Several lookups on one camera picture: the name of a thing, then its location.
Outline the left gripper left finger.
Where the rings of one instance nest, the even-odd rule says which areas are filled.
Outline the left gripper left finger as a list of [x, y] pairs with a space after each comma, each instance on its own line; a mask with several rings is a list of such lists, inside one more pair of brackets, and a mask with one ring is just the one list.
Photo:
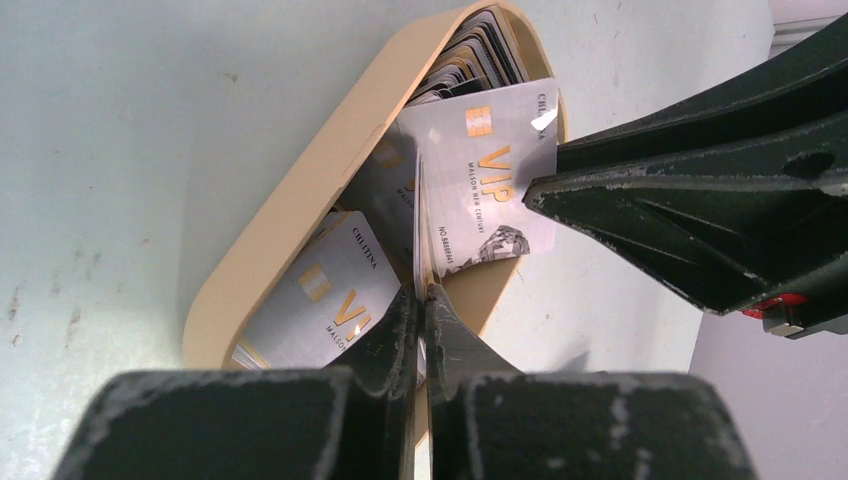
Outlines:
[[418, 305], [401, 287], [328, 366], [113, 377], [57, 479], [409, 479]]

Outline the silver VIP credit card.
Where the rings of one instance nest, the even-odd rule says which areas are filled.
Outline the silver VIP credit card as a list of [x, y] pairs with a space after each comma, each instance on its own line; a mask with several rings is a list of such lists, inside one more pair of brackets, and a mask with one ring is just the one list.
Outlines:
[[415, 165], [419, 278], [553, 248], [554, 226], [522, 198], [533, 179], [556, 167], [554, 79], [407, 107], [395, 124]]

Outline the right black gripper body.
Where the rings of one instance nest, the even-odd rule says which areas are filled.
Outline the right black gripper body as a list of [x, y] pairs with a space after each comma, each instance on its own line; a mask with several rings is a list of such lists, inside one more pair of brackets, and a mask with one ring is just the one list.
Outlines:
[[805, 274], [800, 285], [752, 305], [741, 313], [761, 322], [763, 331], [798, 340], [816, 333], [847, 334], [847, 255]]

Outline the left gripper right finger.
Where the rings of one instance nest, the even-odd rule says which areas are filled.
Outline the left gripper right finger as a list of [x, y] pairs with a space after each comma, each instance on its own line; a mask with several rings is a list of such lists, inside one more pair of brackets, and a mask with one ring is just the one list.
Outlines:
[[753, 479], [713, 387], [678, 373], [523, 373], [459, 318], [423, 306], [436, 479]]

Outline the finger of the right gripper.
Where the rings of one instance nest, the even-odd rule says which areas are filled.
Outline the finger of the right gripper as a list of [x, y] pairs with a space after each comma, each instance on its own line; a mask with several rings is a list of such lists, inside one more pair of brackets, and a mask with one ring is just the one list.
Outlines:
[[847, 290], [847, 117], [748, 139], [678, 126], [558, 150], [532, 211], [599, 242], [699, 309]]
[[847, 109], [847, 18], [648, 116], [562, 144], [560, 173], [757, 139]]

